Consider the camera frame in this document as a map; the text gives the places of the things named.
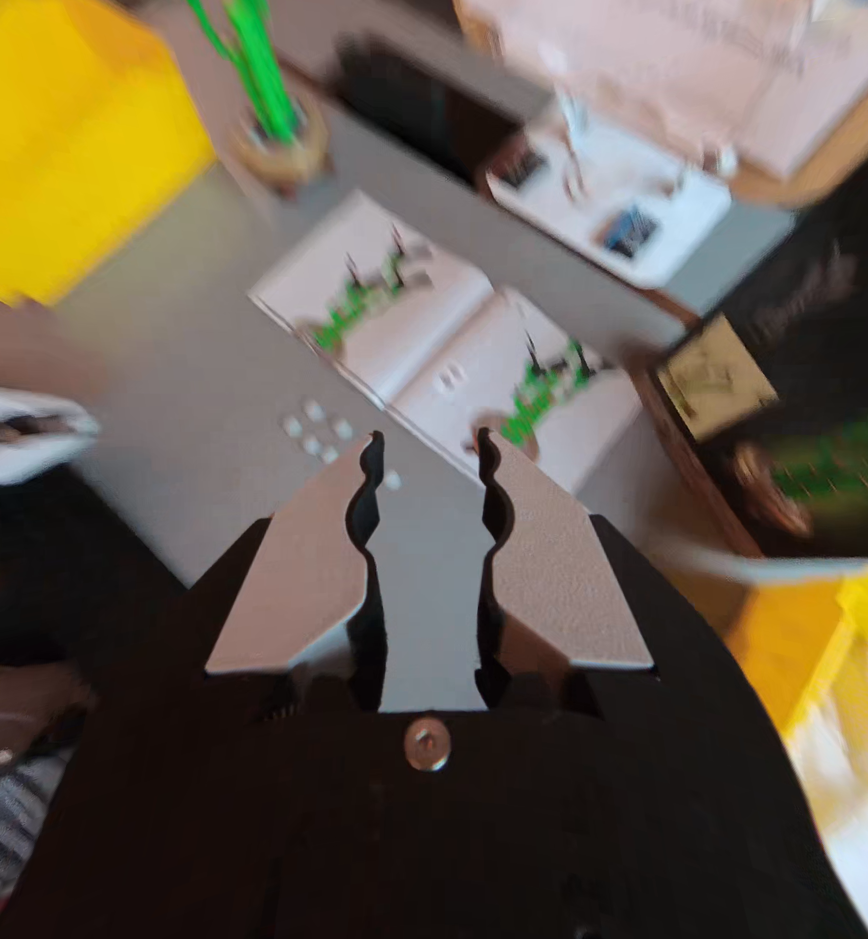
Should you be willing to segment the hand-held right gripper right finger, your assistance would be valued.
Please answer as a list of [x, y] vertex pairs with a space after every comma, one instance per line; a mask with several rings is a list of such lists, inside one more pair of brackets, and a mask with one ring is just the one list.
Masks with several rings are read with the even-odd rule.
[[652, 673], [590, 513], [499, 431], [481, 428], [476, 442], [494, 542], [477, 608], [475, 684], [487, 707], [521, 677], [564, 702], [584, 671]]

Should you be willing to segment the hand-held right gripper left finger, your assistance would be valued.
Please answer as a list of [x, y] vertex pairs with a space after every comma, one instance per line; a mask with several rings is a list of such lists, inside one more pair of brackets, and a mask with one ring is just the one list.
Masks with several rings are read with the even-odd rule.
[[380, 709], [388, 640], [377, 565], [380, 431], [351, 444], [272, 514], [205, 663], [209, 677], [273, 675], [302, 698], [342, 682]]

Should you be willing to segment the cluster of white lego pebbles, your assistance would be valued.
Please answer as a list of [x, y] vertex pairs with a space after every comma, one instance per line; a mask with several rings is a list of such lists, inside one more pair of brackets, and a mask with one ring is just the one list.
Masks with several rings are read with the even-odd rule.
[[281, 429], [288, 440], [322, 468], [336, 463], [358, 438], [357, 428], [349, 418], [328, 410], [312, 397], [302, 400], [298, 412], [282, 418]]

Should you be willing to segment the green lego bamboo plant model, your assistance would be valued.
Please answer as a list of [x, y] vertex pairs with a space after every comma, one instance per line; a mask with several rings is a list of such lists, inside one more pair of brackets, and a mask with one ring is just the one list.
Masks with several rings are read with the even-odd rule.
[[240, 161], [294, 200], [300, 188], [333, 171], [331, 133], [316, 98], [287, 86], [269, 31], [268, 2], [223, 2], [229, 36], [213, 25], [202, 2], [188, 6], [215, 53], [237, 74], [250, 106], [249, 118], [233, 134]]

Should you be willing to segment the lego instruction booklet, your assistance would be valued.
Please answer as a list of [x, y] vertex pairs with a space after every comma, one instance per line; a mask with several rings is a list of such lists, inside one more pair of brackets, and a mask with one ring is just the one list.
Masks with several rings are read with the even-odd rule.
[[640, 413], [626, 371], [360, 191], [249, 298], [472, 480], [487, 428], [577, 495]]

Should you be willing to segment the black lego set box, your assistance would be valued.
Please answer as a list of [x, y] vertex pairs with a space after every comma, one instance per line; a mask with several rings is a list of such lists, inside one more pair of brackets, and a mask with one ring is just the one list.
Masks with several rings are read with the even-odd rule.
[[868, 158], [636, 382], [737, 554], [868, 559]]

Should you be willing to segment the yellow parts bin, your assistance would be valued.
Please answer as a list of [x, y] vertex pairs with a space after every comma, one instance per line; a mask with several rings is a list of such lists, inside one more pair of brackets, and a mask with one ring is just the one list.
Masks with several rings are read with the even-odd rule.
[[868, 569], [756, 589], [727, 644], [868, 928]]

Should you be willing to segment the stacked yellow storage bins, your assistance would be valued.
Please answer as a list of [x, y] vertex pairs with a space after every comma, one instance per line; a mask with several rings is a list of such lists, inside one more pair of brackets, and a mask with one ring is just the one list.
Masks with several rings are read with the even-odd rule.
[[113, 2], [0, 1], [0, 301], [58, 302], [215, 160], [159, 33]]

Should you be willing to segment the black battery with blue edge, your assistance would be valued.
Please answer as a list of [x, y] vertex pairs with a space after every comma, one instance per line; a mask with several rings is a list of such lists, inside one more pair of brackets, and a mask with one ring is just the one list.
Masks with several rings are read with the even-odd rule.
[[598, 243], [605, 251], [634, 259], [661, 227], [658, 219], [639, 205], [630, 205], [601, 229]]

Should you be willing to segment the white stand base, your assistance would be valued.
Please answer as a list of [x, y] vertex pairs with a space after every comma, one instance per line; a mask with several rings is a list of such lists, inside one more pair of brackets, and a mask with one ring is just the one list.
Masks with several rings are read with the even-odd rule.
[[[548, 169], [516, 191], [498, 173], [522, 147], [542, 152]], [[733, 205], [729, 188], [716, 176], [564, 90], [555, 91], [482, 173], [489, 195], [506, 211], [642, 290], [665, 288]], [[630, 205], [661, 224], [632, 260], [605, 251], [597, 240], [604, 225]]]

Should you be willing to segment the black battery with red edge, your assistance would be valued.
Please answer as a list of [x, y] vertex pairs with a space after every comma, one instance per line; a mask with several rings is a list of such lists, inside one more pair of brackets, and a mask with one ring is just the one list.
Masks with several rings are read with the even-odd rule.
[[548, 159], [533, 147], [516, 150], [498, 173], [498, 179], [509, 188], [519, 191], [539, 178], [548, 169]]

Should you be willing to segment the round wooden table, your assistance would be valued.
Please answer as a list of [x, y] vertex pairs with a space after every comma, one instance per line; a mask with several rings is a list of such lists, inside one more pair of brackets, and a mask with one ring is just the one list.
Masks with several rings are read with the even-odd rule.
[[744, 161], [729, 189], [751, 205], [804, 208], [825, 199], [867, 160], [868, 93], [791, 177], [776, 179]]

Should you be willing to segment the printed instruction sheet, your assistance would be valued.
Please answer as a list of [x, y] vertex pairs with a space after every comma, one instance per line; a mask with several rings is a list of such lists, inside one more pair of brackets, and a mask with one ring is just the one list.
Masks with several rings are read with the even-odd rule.
[[775, 179], [868, 94], [868, 2], [455, 2], [499, 60], [701, 158]]

